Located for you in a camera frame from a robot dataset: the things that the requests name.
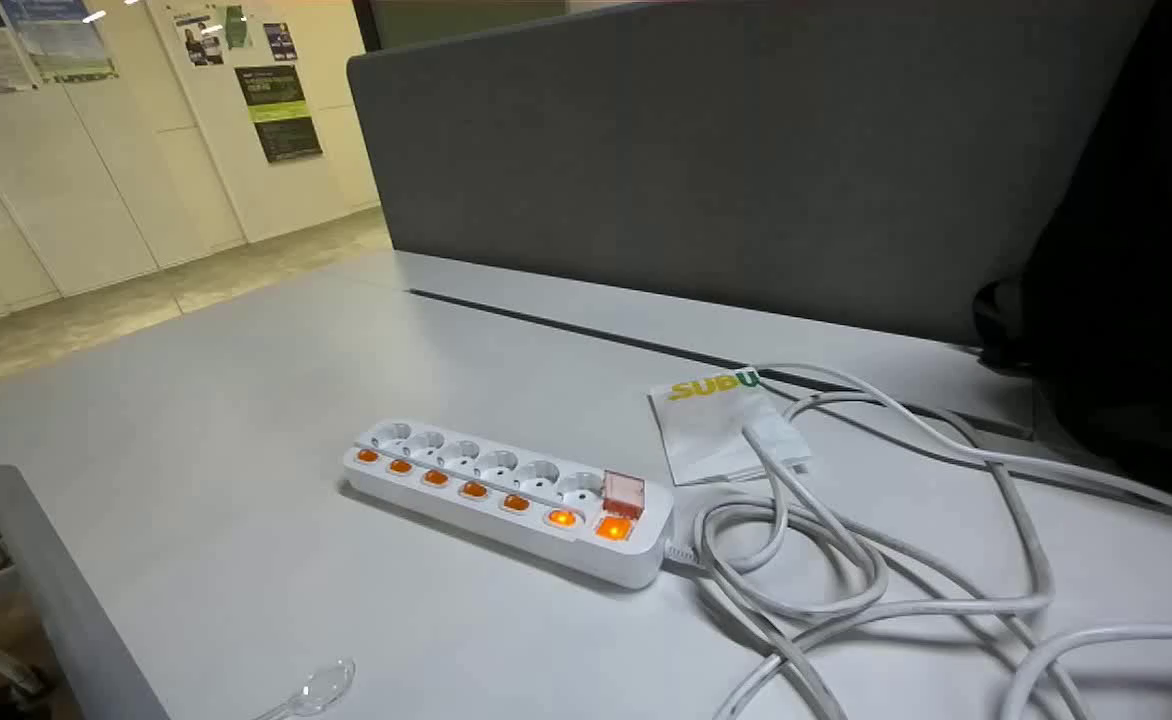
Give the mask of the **white multi-socket power strip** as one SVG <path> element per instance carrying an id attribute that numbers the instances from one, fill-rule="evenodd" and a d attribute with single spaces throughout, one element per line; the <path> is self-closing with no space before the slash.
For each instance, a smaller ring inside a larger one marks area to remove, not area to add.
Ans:
<path id="1" fill-rule="evenodd" d="M 663 486 L 506 441 L 382 422 L 344 452 L 344 487 L 540 569 L 642 592 L 659 576 Z"/>

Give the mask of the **grey desk partition panel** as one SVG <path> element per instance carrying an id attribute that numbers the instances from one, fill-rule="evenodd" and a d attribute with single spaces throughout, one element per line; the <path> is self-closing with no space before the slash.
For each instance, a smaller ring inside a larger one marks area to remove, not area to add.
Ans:
<path id="1" fill-rule="evenodd" d="M 1158 0 L 657 0 L 349 63 L 408 253 L 965 342 Z"/>

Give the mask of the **clear plastic object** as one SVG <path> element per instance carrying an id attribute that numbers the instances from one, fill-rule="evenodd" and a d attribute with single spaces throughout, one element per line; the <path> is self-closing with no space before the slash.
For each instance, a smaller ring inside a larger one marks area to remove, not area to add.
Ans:
<path id="1" fill-rule="evenodd" d="M 353 682 L 353 661 L 326 666 L 308 682 L 301 682 L 285 700 L 266 709 L 255 720 L 322 720 L 331 706 L 349 697 Z"/>

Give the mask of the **dark green wall poster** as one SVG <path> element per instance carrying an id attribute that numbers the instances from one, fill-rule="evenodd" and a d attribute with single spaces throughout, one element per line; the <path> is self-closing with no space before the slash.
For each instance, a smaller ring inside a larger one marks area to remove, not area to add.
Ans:
<path id="1" fill-rule="evenodd" d="M 268 163 L 322 155 L 315 121 L 291 63 L 239 67 L 236 83 Z"/>

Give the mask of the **small wall photo notice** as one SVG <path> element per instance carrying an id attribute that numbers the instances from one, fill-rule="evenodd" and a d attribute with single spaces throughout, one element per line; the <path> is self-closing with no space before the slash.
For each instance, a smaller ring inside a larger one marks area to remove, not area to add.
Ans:
<path id="1" fill-rule="evenodd" d="M 212 67 L 223 62 L 223 32 L 212 16 L 177 16 L 177 37 L 195 67 Z"/>

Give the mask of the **wall poster top left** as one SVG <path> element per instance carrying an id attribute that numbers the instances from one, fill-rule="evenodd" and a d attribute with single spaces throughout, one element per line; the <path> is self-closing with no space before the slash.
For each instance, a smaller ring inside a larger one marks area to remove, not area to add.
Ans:
<path id="1" fill-rule="evenodd" d="M 90 0 L 0 0 L 0 91 L 114 81 L 101 21 Z"/>

